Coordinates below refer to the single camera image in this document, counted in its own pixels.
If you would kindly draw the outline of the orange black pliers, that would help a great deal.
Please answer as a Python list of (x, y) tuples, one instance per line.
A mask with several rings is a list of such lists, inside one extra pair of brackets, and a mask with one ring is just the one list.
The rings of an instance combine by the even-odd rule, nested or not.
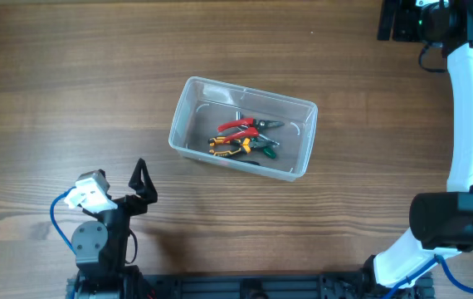
[(276, 145), (270, 140), (259, 140), (257, 138), (243, 138), (227, 141), (224, 136), (210, 138), (208, 140), (210, 150), (213, 156), (222, 158), (233, 158), (242, 154), (250, 154), (253, 150), (264, 149)]

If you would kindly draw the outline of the black red precision screwdriver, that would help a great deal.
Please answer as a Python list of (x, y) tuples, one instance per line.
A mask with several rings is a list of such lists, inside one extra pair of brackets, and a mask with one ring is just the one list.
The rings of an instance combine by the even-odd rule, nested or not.
[(256, 161), (253, 161), (253, 160), (240, 160), (240, 162), (247, 163), (247, 164), (253, 164), (253, 165), (256, 165), (256, 166), (261, 166), (260, 163), (258, 163)]

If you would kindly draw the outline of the silver socket wrench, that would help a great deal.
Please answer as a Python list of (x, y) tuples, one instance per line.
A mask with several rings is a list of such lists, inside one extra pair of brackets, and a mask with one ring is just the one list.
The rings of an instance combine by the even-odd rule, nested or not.
[[(243, 118), (243, 114), (238, 110), (236, 112), (236, 120), (240, 120), (242, 118)], [(238, 129), (239, 129), (239, 131), (245, 131), (245, 130), (248, 129), (248, 127), (246, 125), (240, 125), (240, 126), (238, 126)], [(257, 136), (257, 139), (264, 140), (264, 141), (270, 141), (274, 144), (274, 146), (279, 146), (280, 145), (279, 142), (277, 142), (275, 140), (272, 140), (272, 139), (270, 139), (269, 137), (267, 137), (266, 135), (263, 135), (263, 134), (259, 134)]]

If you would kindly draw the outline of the red handled snips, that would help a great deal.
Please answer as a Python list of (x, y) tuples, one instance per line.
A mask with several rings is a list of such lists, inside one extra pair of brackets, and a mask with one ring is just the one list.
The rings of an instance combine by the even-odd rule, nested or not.
[(271, 141), (263, 134), (264, 130), (274, 129), (284, 126), (285, 123), (278, 120), (258, 120), (255, 118), (242, 118), (219, 125), (217, 130), (219, 133), (237, 128), (238, 132), (226, 136), (222, 142), (227, 143), (232, 140), (239, 140), (242, 138), (257, 138), (260, 141)]

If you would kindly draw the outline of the green handled screwdriver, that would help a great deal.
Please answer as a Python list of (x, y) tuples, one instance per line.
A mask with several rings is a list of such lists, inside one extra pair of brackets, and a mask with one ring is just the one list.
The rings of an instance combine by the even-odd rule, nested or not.
[(267, 146), (263, 149), (263, 154), (266, 157), (268, 157), (269, 159), (275, 159), (276, 158), (276, 152), (270, 146)]

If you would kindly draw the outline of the clear plastic container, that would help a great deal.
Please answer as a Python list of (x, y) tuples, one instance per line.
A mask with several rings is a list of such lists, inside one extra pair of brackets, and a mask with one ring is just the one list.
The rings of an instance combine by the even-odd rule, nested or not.
[(191, 77), (168, 142), (189, 159), (294, 181), (308, 167), (317, 116), (311, 101)]

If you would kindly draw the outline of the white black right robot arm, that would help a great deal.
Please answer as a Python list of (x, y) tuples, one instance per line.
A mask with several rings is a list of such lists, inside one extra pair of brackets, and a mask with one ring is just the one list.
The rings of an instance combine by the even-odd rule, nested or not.
[(473, 251), (473, 1), (383, 0), (377, 38), (440, 48), (454, 110), (446, 190), (418, 194), (408, 230), (365, 264), (364, 286), (391, 297), (448, 258)]

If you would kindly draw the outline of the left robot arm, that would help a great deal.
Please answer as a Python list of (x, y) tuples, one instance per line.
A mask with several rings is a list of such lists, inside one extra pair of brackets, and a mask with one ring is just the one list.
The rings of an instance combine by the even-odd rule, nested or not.
[(139, 159), (129, 180), (133, 194), (113, 199), (110, 184), (102, 169), (82, 174), (69, 191), (65, 202), (81, 207), (91, 216), (73, 232), (78, 273), (66, 285), (66, 298), (127, 299), (155, 298), (156, 291), (133, 261), (127, 261), (128, 240), (138, 239), (130, 228), (133, 216), (145, 214), (158, 201), (147, 165)]

